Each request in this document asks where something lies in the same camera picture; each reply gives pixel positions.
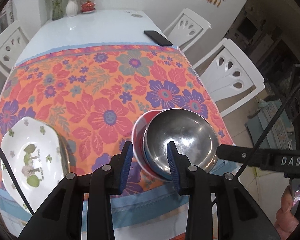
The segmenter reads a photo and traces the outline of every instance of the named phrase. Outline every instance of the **human hand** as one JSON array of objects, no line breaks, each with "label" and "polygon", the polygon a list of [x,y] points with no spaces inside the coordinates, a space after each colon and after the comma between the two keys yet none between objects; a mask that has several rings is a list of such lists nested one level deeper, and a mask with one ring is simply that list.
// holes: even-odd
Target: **human hand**
[{"label": "human hand", "polygon": [[276,214],[277,221],[274,223],[281,240],[286,240],[299,224],[299,221],[290,212],[292,204],[293,199],[290,193],[290,186],[288,186],[282,195],[281,208]]}]

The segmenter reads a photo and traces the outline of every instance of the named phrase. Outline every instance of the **saucer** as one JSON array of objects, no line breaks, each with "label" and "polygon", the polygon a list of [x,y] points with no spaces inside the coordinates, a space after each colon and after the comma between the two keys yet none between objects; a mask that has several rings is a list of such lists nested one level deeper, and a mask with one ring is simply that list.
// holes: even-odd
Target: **saucer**
[{"label": "saucer", "polygon": [[86,11],[86,12],[84,12],[84,11],[81,11],[82,13],[86,13],[86,14],[88,14],[88,13],[92,13],[92,12],[94,12],[96,10],[96,8],[94,8],[92,11]]},{"label": "saucer", "polygon": [[[67,154],[58,134],[31,117],[22,118],[4,135],[1,149],[34,211],[69,171],[68,161],[62,161]],[[2,181],[11,197],[27,210],[3,164]]]}]

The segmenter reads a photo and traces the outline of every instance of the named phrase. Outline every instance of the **metal screw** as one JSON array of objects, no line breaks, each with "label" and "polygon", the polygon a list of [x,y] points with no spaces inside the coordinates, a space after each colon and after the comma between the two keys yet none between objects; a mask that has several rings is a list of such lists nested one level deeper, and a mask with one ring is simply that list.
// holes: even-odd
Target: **metal screw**
[{"label": "metal screw", "polygon": [[111,165],[109,165],[109,164],[103,165],[103,166],[102,166],[102,169],[103,169],[104,171],[109,171],[109,170],[111,170]]},{"label": "metal screw", "polygon": [[66,179],[73,179],[74,176],[75,176],[75,174],[72,173],[72,172],[70,172],[70,173],[68,173],[68,174],[66,175]]},{"label": "metal screw", "polygon": [[232,173],[229,173],[229,172],[228,172],[228,173],[225,174],[225,178],[228,179],[228,180],[232,180],[233,177],[234,177],[234,176],[233,176]]},{"label": "metal screw", "polygon": [[194,166],[194,165],[190,165],[189,167],[188,167],[188,170],[189,171],[197,171],[197,166]]}]

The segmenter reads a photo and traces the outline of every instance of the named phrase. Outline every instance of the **black cable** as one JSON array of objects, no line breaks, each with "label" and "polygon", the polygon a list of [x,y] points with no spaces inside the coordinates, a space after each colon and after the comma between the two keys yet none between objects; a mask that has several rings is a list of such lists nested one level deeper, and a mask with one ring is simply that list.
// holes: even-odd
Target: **black cable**
[{"label": "black cable", "polygon": [[20,194],[20,196],[21,196],[23,202],[24,202],[25,205],[27,206],[27,208],[28,208],[29,212],[31,213],[31,215],[33,215],[34,212],[33,212],[32,208],[31,208],[29,202],[27,201],[25,195],[23,194],[23,192],[22,192],[22,190],[21,190],[21,188],[20,188],[20,186],[19,186],[19,184],[18,184],[18,182],[17,182],[17,179],[16,179],[16,177],[14,176],[13,171],[12,171],[10,165],[9,165],[9,162],[8,162],[6,156],[5,156],[5,154],[3,153],[3,151],[2,151],[1,148],[0,148],[0,158],[1,158],[1,160],[2,160],[2,162],[3,162],[3,164],[4,164],[4,166],[6,167],[8,173],[9,173],[9,176],[11,177],[12,182],[13,182],[14,186],[16,187],[18,193]]},{"label": "black cable", "polygon": [[[266,138],[266,136],[268,135],[268,133],[270,132],[270,130],[272,129],[272,127],[274,126],[274,124],[277,122],[277,120],[279,119],[279,117],[282,114],[282,112],[284,111],[284,109],[287,106],[287,104],[291,101],[292,97],[294,96],[294,94],[299,89],[300,89],[300,83],[298,85],[296,85],[295,88],[291,91],[291,93],[286,97],[285,102],[280,106],[280,108],[278,109],[278,111],[275,113],[274,117],[271,119],[271,121],[269,122],[269,124],[267,125],[267,127],[264,129],[264,131],[262,132],[261,136],[259,137],[258,141],[254,145],[254,147],[252,148],[252,150],[249,153],[247,153],[247,156],[246,156],[246,159],[245,159],[244,163],[242,164],[242,166],[240,167],[240,169],[237,171],[237,173],[234,176],[236,179],[239,178],[239,176],[242,174],[242,172],[244,171],[244,169],[248,166],[248,162],[252,158],[252,155],[255,154],[256,151],[259,149],[261,143]],[[214,201],[212,201],[211,205],[214,206],[215,203],[216,203],[216,201],[217,201],[217,199],[215,199]]]}]

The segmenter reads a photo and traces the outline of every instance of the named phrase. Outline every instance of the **chair backrest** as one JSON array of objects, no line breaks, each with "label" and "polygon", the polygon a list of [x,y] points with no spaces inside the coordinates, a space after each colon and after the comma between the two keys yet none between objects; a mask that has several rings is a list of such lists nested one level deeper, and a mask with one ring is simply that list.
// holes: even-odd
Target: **chair backrest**
[{"label": "chair backrest", "polygon": [[250,94],[223,111],[221,116],[225,116],[255,97],[265,86],[259,70],[232,40],[223,39],[194,67],[201,65],[220,49],[222,50],[200,77],[211,98],[217,102],[238,95],[253,85],[256,87]]},{"label": "chair backrest", "polygon": [[19,21],[13,22],[0,34],[0,71],[6,77],[29,42]]},{"label": "chair backrest", "polygon": [[173,45],[183,47],[182,51],[189,49],[205,32],[211,29],[210,23],[186,8],[164,30],[164,34]]}]

